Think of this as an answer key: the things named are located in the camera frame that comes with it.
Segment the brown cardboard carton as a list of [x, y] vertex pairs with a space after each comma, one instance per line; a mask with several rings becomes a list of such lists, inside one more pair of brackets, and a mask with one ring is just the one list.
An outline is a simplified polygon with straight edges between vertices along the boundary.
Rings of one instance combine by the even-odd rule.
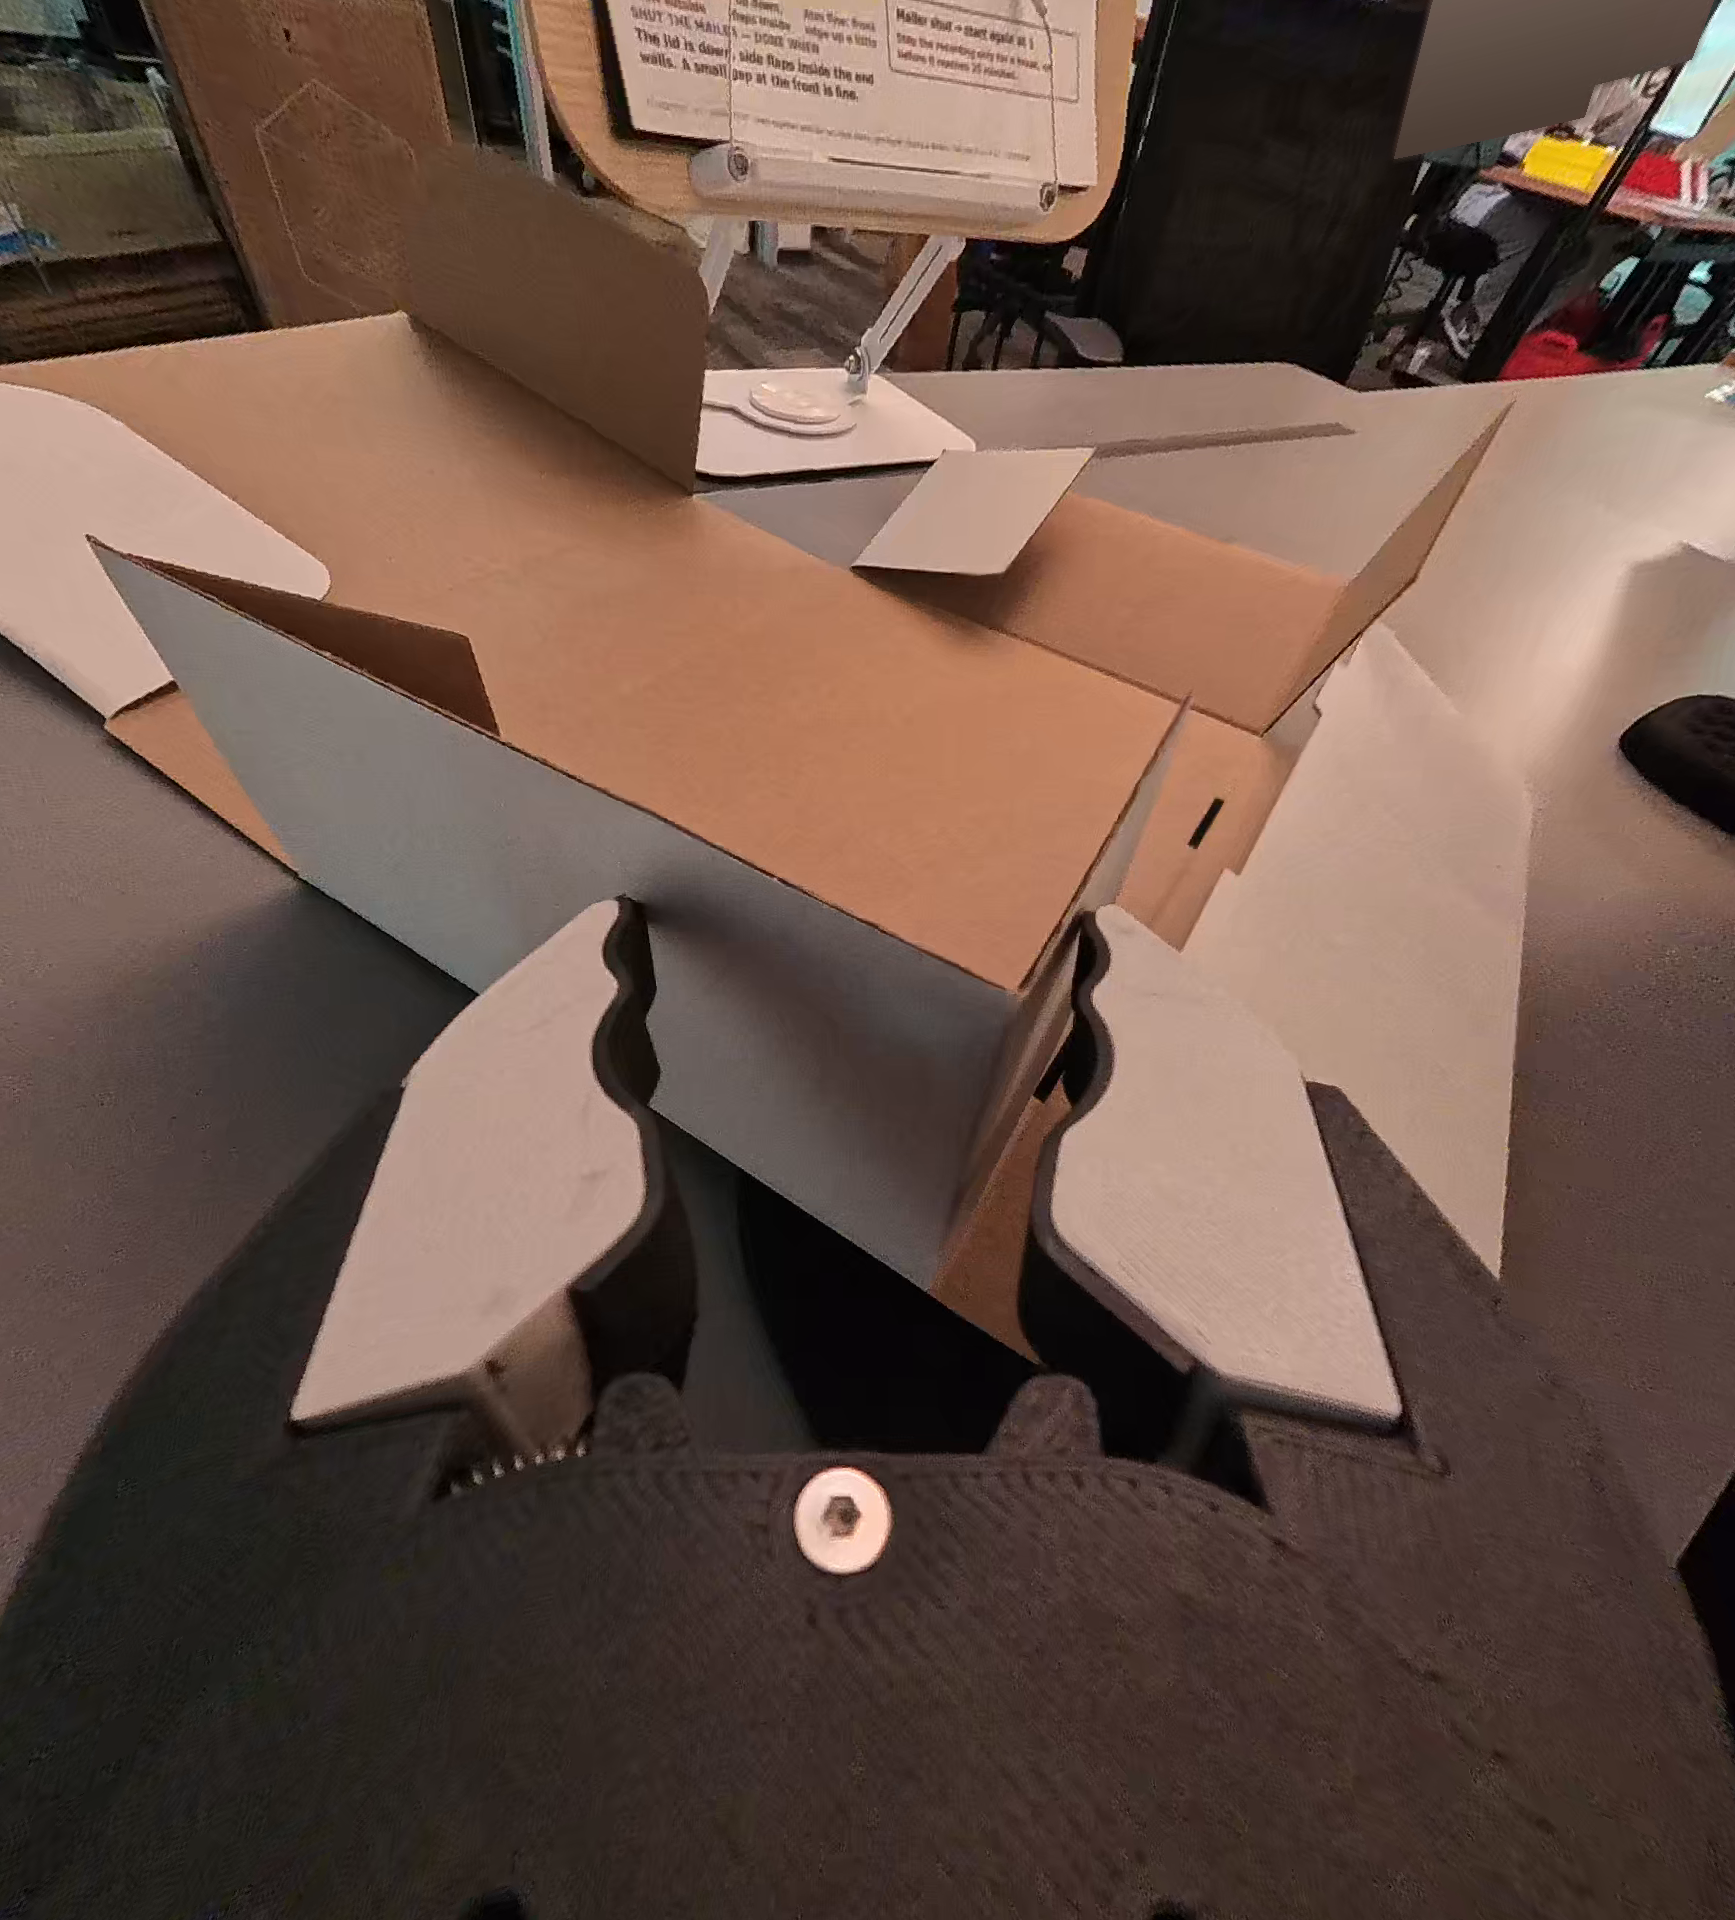
[[454, 140], [430, 2], [142, 2], [275, 327], [400, 311], [402, 218]]

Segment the white rounded board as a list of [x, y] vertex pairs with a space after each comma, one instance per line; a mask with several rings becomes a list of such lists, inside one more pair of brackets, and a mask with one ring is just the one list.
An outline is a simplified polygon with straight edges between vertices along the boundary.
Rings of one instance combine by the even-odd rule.
[[852, 391], [842, 370], [707, 371], [696, 479], [766, 481], [880, 467], [930, 467], [975, 440], [873, 377]]

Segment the labelled cardboard piece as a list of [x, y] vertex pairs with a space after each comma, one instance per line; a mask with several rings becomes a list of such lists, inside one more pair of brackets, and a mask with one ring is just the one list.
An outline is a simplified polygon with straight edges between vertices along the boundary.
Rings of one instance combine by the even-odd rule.
[[665, 222], [1063, 242], [1117, 177], [1135, 2], [514, 2], [582, 168]]

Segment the white and brown cardboard box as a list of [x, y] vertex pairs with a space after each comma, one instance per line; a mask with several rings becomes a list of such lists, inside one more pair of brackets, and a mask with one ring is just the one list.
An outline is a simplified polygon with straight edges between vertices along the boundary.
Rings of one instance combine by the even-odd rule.
[[1073, 923], [1183, 871], [1183, 740], [1407, 591], [1504, 415], [1344, 582], [1071, 491], [990, 578], [858, 571], [693, 491], [683, 247], [462, 147], [402, 242], [376, 318], [3, 365], [0, 633], [473, 992], [638, 900], [661, 1119], [935, 1285]]

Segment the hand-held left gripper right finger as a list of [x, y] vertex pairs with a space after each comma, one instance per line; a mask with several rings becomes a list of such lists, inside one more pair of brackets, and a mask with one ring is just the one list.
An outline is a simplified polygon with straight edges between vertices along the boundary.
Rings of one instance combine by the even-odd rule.
[[1104, 1449], [1192, 1465], [1238, 1413], [1387, 1435], [1404, 1401], [1304, 1073], [1131, 914], [1078, 929], [1018, 1327]]

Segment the stack of flattened cardboard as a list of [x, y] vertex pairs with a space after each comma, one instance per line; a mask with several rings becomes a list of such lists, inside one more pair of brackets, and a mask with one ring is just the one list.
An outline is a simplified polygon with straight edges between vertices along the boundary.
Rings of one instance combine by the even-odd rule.
[[255, 329], [145, 2], [0, 2], [0, 365]]

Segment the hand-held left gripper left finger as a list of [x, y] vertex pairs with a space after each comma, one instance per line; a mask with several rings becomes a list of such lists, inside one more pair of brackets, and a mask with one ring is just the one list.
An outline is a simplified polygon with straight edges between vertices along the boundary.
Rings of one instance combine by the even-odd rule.
[[630, 898], [578, 913], [409, 1071], [290, 1428], [457, 1410], [568, 1455], [614, 1379], [680, 1385], [697, 1316], [654, 1119], [655, 978]]

